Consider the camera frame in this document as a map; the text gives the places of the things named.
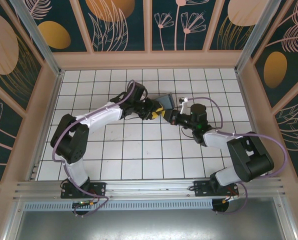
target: black joint housing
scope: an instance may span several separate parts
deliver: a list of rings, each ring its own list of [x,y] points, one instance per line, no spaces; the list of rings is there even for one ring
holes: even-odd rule
[[[60,135],[65,129],[76,121],[76,118],[70,114],[66,114],[60,120],[60,123],[55,130],[55,133],[51,139],[51,147],[55,147]],[[78,123],[65,133],[61,139],[55,153],[62,156],[68,164],[78,162],[86,152],[87,141],[89,135],[89,128],[85,124]]]

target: pink circle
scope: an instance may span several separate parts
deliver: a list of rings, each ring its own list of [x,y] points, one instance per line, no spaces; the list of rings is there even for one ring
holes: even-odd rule
[[[184,29],[183,29],[183,32],[184,32],[185,34],[189,34],[189,33],[191,33],[191,31],[190,31],[189,28],[184,28]]]

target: black cable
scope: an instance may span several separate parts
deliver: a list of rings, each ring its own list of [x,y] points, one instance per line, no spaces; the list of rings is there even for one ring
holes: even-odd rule
[[[128,121],[128,120],[131,120],[131,119],[139,119],[140,117],[139,116],[135,116],[135,117],[132,117],[132,118],[128,118],[128,119],[124,119],[124,120],[126,120],[126,121]]]
[[[186,134],[184,133],[184,127],[181,128],[181,132],[182,132],[182,134],[185,135],[187,138],[190,138],[190,139],[193,139],[193,138],[194,138],[194,137],[192,137],[192,136],[188,136],[188,135],[186,135]]]

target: grid line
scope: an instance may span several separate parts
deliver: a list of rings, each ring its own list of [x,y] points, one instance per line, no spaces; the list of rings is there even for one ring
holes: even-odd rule
[[[160,76],[159,70],[158,69],[153,69],[152,71],[144,71],[143,69],[141,70],[141,76],[140,76],[140,71],[135,71],[135,72],[128,72],[129,70],[127,69],[126,71],[121,71],[115,72],[114,73],[114,79],[113,79],[113,72],[111,70],[108,70],[107,72],[101,73],[104,75],[99,74],[97,70],[94,72],[93,76],[93,82],[90,81],[84,81],[84,79],[80,79],[80,77],[84,74],[83,70],[78,71],[75,73],[75,75],[71,76],[70,83],[71,84],[65,84],[67,83],[62,81],[61,83],[61,88],[59,91],[61,91],[62,87],[66,87],[66,89],[63,90],[63,93],[73,93],[75,91],[75,95],[58,95],[58,98],[56,100],[55,104],[55,109],[53,111],[53,116],[52,120],[50,123],[50,127],[48,129],[48,134],[47,134],[47,139],[45,141],[45,146],[43,148],[43,154],[41,155],[41,163],[39,166],[39,171],[37,173],[37,179],[39,180],[40,178],[45,180],[46,179],[46,168],[51,168],[51,166],[56,166],[57,169],[53,169],[53,172],[56,172],[56,175],[54,179],[50,180],[58,180],[60,178],[60,175],[62,174],[62,167],[60,164],[59,171],[58,171],[58,165],[57,164],[52,164],[50,161],[52,161],[50,158],[51,156],[51,147],[50,147],[50,138],[51,135],[53,134],[53,131],[55,130],[57,126],[57,121],[59,118],[61,118],[61,114],[63,112],[68,112],[71,114],[73,113],[87,113],[88,111],[92,111],[98,107],[101,107],[102,105],[106,104],[111,98],[114,96],[117,96],[119,93],[118,92],[123,92],[125,89],[122,89],[124,86],[126,88],[126,85],[128,83],[128,75],[129,74],[135,74],[133,75],[133,78],[136,82],[142,83],[145,87],[147,87],[149,91],[149,97],[150,95],[152,96],[158,96],[162,92],[164,93],[172,93],[173,98],[175,98],[175,102],[177,104],[178,108],[178,102],[177,99],[178,97],[182,96],[192,96],[194,97],[195,95],[203,95],[203,96],[211,96],[212,94],[218,94],[217,98],[220,99],[220,107],[221,108],[228,108],[225,109],[224,115],[225,115],[225,121],[224,123],[231,123],[233,125],[233,129],[236,131],[237,127],[235,124],[236,123],[247,123],[249,122],[248,119],[244,117],[240,117],[240,113],[243,113],[243,108],[245,107],[245,103],[241,101],[236,101],[234,99],[234,94],[239,94],[240,91],[237,88],[231,87],[236,85],[237,81],[236,79],[232,79],[231,82],[227,82],[227,80],[223,80],[224,76],[222,76],[221,71],[219,69],[215,69],[210,71],[213,73],[217,73],[217,71],[220,72],[221,79],[207,79],[206,76],[206,71],[201,70],[198,71],[201,76],[204,75],[204,77],[201,77],[199,75],[195,75],[195,79],[202,79],[202,80],[195,80],[192,79],[192,75],[190,71],[187,68],[183,69],[178,69],[175,70],[174,68],[170,68],[168,71],[163,71],[162,75]],[[224,88],[224,91],[219,91],[217,88],[215,89],[215,86],[220,85],[219,87],[221,88],[220,82],[218,83],[212,83],[212,81],[221,81],[222,86]],[[89,83],[87,84],[82,84],[80,86],[79,91],[78,91],[78,86],[81,83]],[[91,88],[92,87],[92,94],[84,94],[90,92],[87,87]],[[207,106],[207,110],[210,114],[210,117],[213,116],[213,120],[209,121],[211,124],[219,125],[219,114],[216,114],[216,107],[210,103],[210,106]],[[154,125],[154,124],[160,124],[159,128],[157,130],[160,131],[160,141],[157,140],[157,137],[154,136],[154,133],[151,133],[150,130],[144,132],[144,126],[147,125],[149,129],[151,129],[151,126],[149,125]],[[210,152],[211,150],[209,149],[203,149],[201,146],[198,148],[195,148],[195,153],[194,154],[189,154],[191,149],[184,149],[185,146],[188,146],[189,148],[191,147],[190,143],[191,142],[185,142],[185,141],[192,141],[192,144],[196,144],[192,139],[187,139],[183,138],[182,133],[181,133],[181,128],[179,126],[175,126],[175,132],[171,132],[173,128],[168,128],[166,125],[169,124],[168,122],[164,121],[162,117],[160,116],[159,119],[157,120],[152,120],[152,121],[143,121],[141,119],[134,119],[130,121],[121,120],[121,121],[116,121],[116,122],[111,122],[108,125],[105,125],[103,128],[101,128],[101,131],[98,133],[98,136],[95,136],[92,138],[92,140],[89,140],[89,144],[94,144],[94,146],[99,146],[98,149],[94,149],[95,152],[100,151],[98,154],[93,153],[93,149],[90,150],[89,148],[89,157],[90,159],[86,159],[84,161],[88,162],[89,164],[92,164],[90,161],[94,161],[94,164],[96,166],[100,166],[100,169],[98,169],[98,173],[100,174],[98,179],[101,180],[122,180],[122,179],[161,179],[165,177],[170,177],[174,176],[174,178],[178,179],[194,179],[195,177],[189,177],[192,175],[201,175],[201,177],[208,177],[206,175],[206,172],[210,173],[211,172],[211,167],[213,166],[213,161],[211,160],[212,158],[221,158],[222,159],[222,164],[220,164],[220,160],[216,160],[217,164],[214,164],[215,166],[217,165],[220,167],[220,165],[224,166],[224,160],[230,159],[226,154],[223,153],[223,151],[217,151],[215,153]],[[126,135],[127,133],[133,134],[133,126],[137,129],[137,131],[141,131],[141,137],[136,136],[131,138]],[[165,131],[167,130],[166,134],[168,136],[168,139],[163,139],[165,137]],[[169,146],[173,146],[171,142],[168,141],[174,141],[178,147],[177,152],[173,153],[175,151],[174,149],[169,149]],[[139,142],[140,145],[137,145],[137,155],[136,154],[129,154],[128,151],[134,148],[133,144],[136,142]],[[161,147],[161,153],[158,153],[157,149],[151,149],[154,146],[160,146]],[[194,169],[191,169],[191,166],[188,165],[188,163],[194,163],[194,164],[199,164],[199,168],[203,167],[203,172],[202,169],[198,172],[192,172]],[[137,173],[136,175],[133,176],[133,170],[136,170]]]

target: white tile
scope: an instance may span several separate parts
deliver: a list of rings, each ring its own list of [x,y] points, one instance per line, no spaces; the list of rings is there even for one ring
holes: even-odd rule
[[[175,80],[173,69],[158,69],[159,81]]]
[[[233,124],[235,128],[235,132],[237,134],[245,134],[252,131],[250,122],[248,121],[239,121],[239,122],[237,121],[237,122],[234,122]]]
[[[95,72],[95,82],[109,82],[111,70],[97,70]]]
[[[127,81],[135,80],[136,82],[141,82],[143,80],[142,69],[128,69],[127,70]]]
[[[214,100],[219,107],[228,107],[228,101],[225,93],[210,93],[210,98]]]
[[[101,160],[103,157],[104,143],[102,141],[88,141],[84,160]]]
[[[224,163],[225,168],[229,168],[229,167],[232,167],[234,165],[233,161],[231,160],[231,157],[224,157],[223,158],[223,163]]]
[[[192,93],[190,81],[175,81],[175,92],[181,93]]]
[[[125,124],[123,129],[123,140],[142,140],[143,126],[141,124]]]
[[[59,95],[76,95],[77,83],[76,82],[64,82],[61,85]]]
[[[141,159],[122,160],[122,179],[142,179],[142,171]]]
[[[202,157],[210,158],[210,157],[221,157],[221,151],[218,148],[211,146],[201,146]]]
[[[143,149],[142,158],[144,159],[162,158],[161,141],[143,141],[142,149]]]
[[[219,114],[218,108],[213,107],[212,109],[213,109],[213,114],[214,114],[214,120],[216,122],[220,122],[221,121],[221,118],[220,118],[220,114]],[[224,122],[232,122],[233,121],[233,119],[231,118],[229,107],[222,106],[222,107],[220,107],[220,111],[222,113],[222,117],[223,117],[223,121]]]
[[[111,81],[126,81],[127,79],[127,70],[119,69],[119,70],[111,70]]]
[[[110,82],[109,94],[118,95],[126,90],[125,81]]]
[[[66,114],[71,114],[71,110],[55,110],[53,119],[52,119],[52,125],[58,125],[60,120],[63,118],[64,115]]]
[[[206,80],[205,71],[203,68],[190,68],[191,80]]]
[[[89,109],[74,109],[72,110],[72,116],[77,117],[77,116],[83,116],[85,114],[90,113]]]
[[[124,137],[123,124],[109,124],[105,126],[105,141],[122,141]]]
[[[105,126],[98,128],[94,132],[89,132],[88,141],[103,141],[105,137]]]
[[[94,87],[93,82],[79,82],[76,94],[91,95],[93,93],[93,87]]]
[[[142,126],[142,138],[143,140],[160,140],[161,130],[160,124],[144,124]]]
[[[164,159],[182,158],[180,140],[163,140],[162,141],[162,157]]]
[[[200,97],[210,98],[209,93],[194,93],[193,97],[194,98],[200,98]],[[205,105],[206,107],[211,107],[211,102],[208,99],[195,99],[194,103],[202,104],[202,105]]]
[[[237,93],[226,93],[228,103],[230,107],[242,107],[245,106],[243,96],[240,92]]]
[[[121,179],[122,160],[103,160],[101,168],[102,180],[120,180]]]
[[[228,149],[221,149],[221,154],[223,157],[230,157],[230,152]]]
[[[157,81],[158,80],[158,69],[143,69],[142,70],[143,81]]]
[[[162,179],[163,161],[162,159],[143,160],[143,179]]]
[[[53,138],[53,136],[54,136],[54,134],[56,132],[57,127],[58,127],[57,125],[50,127],[49,136],[48,136],[48,140],[47,140],[48,142],[50,142],[51,139]]]
[[[142,141],[124,141],[123,159],[141,159],[143,156]]]
[[[40,162],[40,172],[38,181],[57,181],[60,172],[60,162],[42,161]]]
[[[162,140],[179,140],[179,126],[171,124],[161,124]]]
[[[220,73],[223,80],[237,79],[235,70],[233,68],[220,68]]]
[[[207,81],[209,93],[224,93],[223,81]]]
[[[158,94],[159,86],[158,81],[146,81],[144,84],[149,94]]]
[[[205,177],[209,178],[211,174],[224,168],[223,159],[221,157],[203,158]]]
[[[108,95],[93,95],[91,100],[91,109],[98,109],[108,103]]]
[[[223,81],[224,90],[227,93],[240,93],[240,87],[237,80]]]
[[[160,94],[175,93],[175,82],[174,81],[159,81],[159,92]]]
[[[205,170],[202,158],[184,158],[184,177],[185,178],[204,178]]]
[[[181,140],[193,139],[193,131],[190,129],[184,129],[184,128],[180,127],[180,137],[181,137]]]
[[[204,72],[207,80],[221,80],[221,75],[218,68],[205,68]]]
[[[141,124],[143,120],[135,113],[132,113],[125,117],[124,123],[125,124]]]
[[[208,93],[208,86],[206,80],[194,80],[191,81],[191,87],[193,93]]]
[[[91,95],[77,95],[74,99],[74,109],[90,109]]]
[[[163,159],[163,176],[165,179],[183,179],[184,166],[182,158]]]
[[[63,82],[64,83],[73,83],[78,82],[80,71],[65,71]]]
[[[244,106],[232,106],[230,107],[232,119],[234,122],[248,122],[248,114]]]
[[[190,80],[189,70],[187,68],[178,68],[173,70],[174,80]]]
[[[109,82],[95,82],[93,85],[93,95],[109,94]]]
[[[181,147],[184,158],[202,158],[200,145],[195,140],[182,140]]]
[[[96,70],[82,70],[80,72],[79,82],[94,82]]]
[[[235,127],[233,122],[224,122],[221,131],[226,133],[234,133]]]
[[[207,120],[208,120],[208,122],[214,122],[215,121],[215,117],[214,117],[213,111],[215,111],[215,110],[212,109],[211,107],[207,107],[205,111],[207,112]]]
[[[46,148],[45,148],[45,150],[44,150],[44,153],[43,153],[43,160],[52,160],[53,158],[52,158],[52,154],[53,154],[53,150],[54,150],[54,148],[53,147],[51,147],[51,145],[50,145],[50,142],[48,142],[47,144],[46,144]],[[55,155],[55,159],[56,160],[60,160],[61,158],[60,158],[60,156],[58,156],[57,154]]]
[[[122,141],[105,141],[102,159],[121,159],[123,156]]]
[[[75,101],[75,96],[59,96],[55,109],[72,109]]]
[[[100,180],[101,160],[86,160],[83,161],[84,169],[90,180]]]

